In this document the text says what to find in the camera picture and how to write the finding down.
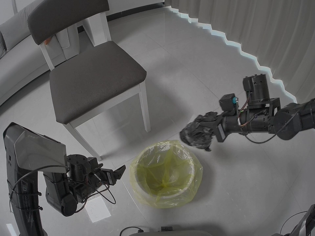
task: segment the pillow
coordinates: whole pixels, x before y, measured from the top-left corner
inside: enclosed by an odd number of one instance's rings
[[[31,34],[27,26],[27,18],[42,1],[44,0],[35,0],[0,25],[7,52]]]
[[[4,45],[4,40],[0,31],[0,59],[7,53],[6,47]]]

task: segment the black baseboard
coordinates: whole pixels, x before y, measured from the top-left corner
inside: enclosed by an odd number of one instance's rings
[[[163,6],[164,6],[164,2],[153,3],[153,4],[133,8],[130,10],[124,10],[121,12],[117,12],[115,14],[111,14],[111,15],[106,16],[106,18],[107,18],[107,21],[112,21],[112,20],[117,19],[117,18],[125,17],[128,15],[135,14],[135,13],[142,12],[142,11],[146,11],[146,10],[161,8]]]

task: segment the chair seat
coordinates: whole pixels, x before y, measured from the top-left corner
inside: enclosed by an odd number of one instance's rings
[[[77,119],[145,80],[147,72],[113,41],[65,61],[50,72],[56,121]]]

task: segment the chair backrest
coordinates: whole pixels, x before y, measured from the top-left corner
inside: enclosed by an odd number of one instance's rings
[[[108,10],[108,0],[44,0],[27,23],[35,43],[40,45],[61,30]]]

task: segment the sofa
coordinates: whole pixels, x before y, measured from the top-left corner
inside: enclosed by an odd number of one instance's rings
[[[43,0],[36,0],[0,25],[0,105],[23,86],[49,70],[27,27],[27,18]],[[52,36],[46,45],[54,66],[79,54],[76,25]]]

